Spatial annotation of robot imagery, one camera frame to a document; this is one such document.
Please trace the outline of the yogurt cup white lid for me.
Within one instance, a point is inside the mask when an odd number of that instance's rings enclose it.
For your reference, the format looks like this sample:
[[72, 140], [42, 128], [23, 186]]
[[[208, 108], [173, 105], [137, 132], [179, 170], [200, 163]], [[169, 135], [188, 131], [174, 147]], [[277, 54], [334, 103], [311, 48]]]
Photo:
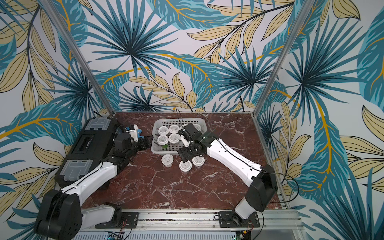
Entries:
[[166, 126], [161, 126], [158, 129], [159, 135], [167, 135], [169, 133], [169, 128]]

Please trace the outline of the yogurt cup green label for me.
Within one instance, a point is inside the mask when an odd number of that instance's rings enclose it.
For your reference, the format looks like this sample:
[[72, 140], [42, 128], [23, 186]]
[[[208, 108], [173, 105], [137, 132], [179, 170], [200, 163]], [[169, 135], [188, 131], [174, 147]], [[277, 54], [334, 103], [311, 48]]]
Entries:
[[178, 134], [180, 130], [180, 127], [178, 125], [171, 125], [169, 127], [169, 133], [170, 134]]

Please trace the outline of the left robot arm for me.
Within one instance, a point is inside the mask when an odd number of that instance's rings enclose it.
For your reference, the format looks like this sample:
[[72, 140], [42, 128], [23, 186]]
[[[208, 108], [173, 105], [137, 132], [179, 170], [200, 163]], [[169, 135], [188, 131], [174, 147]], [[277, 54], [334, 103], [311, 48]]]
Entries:
[[71, 240], [89, 227], [119, 228], [126, 224], [122, 208], [116, 204], [106, 203], [88, 209], [82, 209], [82, 205], [102, 185], [121, 173], [138, 152], [150, 149], [153, 139], [153, 136], [139, 136], [134, 131], [119, 134], [107, 157], [94, 170], [43, 197], [34, 233], [47, 239]]

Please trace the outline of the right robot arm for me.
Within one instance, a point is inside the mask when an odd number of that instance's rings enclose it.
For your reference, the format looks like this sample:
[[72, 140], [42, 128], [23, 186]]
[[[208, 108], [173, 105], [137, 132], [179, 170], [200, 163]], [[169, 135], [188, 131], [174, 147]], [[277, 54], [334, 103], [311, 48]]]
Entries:
[[262, 166], [243, 157], [230, 148], [222, 139], [213, 136], [186, 140], [178, 150], [183, 162], [207, 155], [234, 172], [248, 187], [246, 195], [233, 210], [234, 217], [245, 220], [255, 212], [263, 212], [278, 190], [277, 173], [270, 165]]

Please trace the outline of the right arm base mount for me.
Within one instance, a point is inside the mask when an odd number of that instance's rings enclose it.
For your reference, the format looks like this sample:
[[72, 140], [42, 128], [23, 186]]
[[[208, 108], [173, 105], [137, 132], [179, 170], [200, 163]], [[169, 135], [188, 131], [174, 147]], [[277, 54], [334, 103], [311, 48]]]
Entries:
[[214, 220], [219, 221], [221, 228], [258, 228], [260, 221], [256, 212], [252, 213], [247, 219], [242, 219], [235, 212], [222, 211], [214, 215]]

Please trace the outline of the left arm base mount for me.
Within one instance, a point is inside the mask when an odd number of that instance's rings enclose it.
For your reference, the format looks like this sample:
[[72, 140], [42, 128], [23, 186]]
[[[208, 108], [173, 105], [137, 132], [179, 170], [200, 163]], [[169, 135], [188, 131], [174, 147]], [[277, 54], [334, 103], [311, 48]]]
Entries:
[[139, 212], [124, 212], [121, 207], [115, 208], [115, 213], [109, 222], [103, 221], [95, 225], [96, 229], [135, 229], [138, 224]]

